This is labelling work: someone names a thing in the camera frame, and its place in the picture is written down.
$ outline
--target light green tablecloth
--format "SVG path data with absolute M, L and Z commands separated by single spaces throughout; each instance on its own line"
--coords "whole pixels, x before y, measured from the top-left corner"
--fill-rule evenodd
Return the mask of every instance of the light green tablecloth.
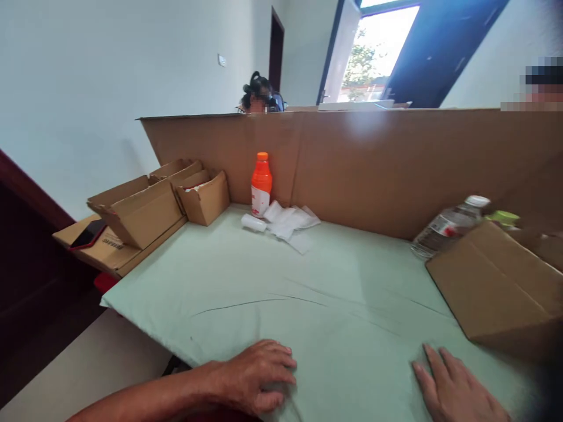
M 188 223 L 102 299 L 192 366 L 263 338 L 291 346 L 297 387 L 282 421 L 428 420 L 409 362 L 445 346 L 513 413 L 524 369 L 470 343 L 402 240 L 322 223 L 304 256 L 241 228 L 229 208 Z

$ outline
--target left hand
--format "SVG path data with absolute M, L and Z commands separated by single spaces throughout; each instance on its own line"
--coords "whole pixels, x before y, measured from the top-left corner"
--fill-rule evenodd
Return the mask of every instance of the left hand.
M 424 351 L 434 377 L 418 363 L 412 367 L 434 422 L 510 422 L 508 412 L 461 360 L 444 348 L 441 357 L 429 345 Z

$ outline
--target smartphone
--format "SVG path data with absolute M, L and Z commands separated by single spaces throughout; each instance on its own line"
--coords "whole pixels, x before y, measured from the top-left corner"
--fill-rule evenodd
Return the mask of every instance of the smartphone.
M 104 220 L 94 220 L 88 224 L 80 236 L 70 245 L 69 250 L 85 249 L 94 246 L 94 243 L 106 229 Z

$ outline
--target right hand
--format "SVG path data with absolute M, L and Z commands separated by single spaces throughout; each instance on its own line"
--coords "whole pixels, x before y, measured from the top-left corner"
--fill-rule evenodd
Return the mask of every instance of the right hand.
M 442 357 L 429 345 L 424 351 L 434 378 L 420 364 L 412 367 L 434 422 L 510 422 L 506 410 L 461 360 L 444 348 Z
M 284 401 L 283 393 L 262 388 L 279 382 L 296 383 L 288 367 L 297 367 L 291 349 L 274 340 L 262 340 L 227 362 L 213 362 L 209 379 L 223 404 L 257 416 Z

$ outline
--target white plastic cap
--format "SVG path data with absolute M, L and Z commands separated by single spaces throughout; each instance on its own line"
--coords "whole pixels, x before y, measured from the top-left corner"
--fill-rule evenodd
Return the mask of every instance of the white plastic cap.
M 483 208 L 484 206 L 489 205 L 491 200 L 489 198 L 485 198 L 484 196 L 471 195 L 467 197 L 465 203 L 477 208 Z
M 266 227 L 268 226 L 266 222 L 257 219 L 256 217 L 251 216 L 250 214 L 244 214 L 240 219 L 243 227 L 247 227 L 250 230 L 254 230 L 255 232 L 264 232 Z

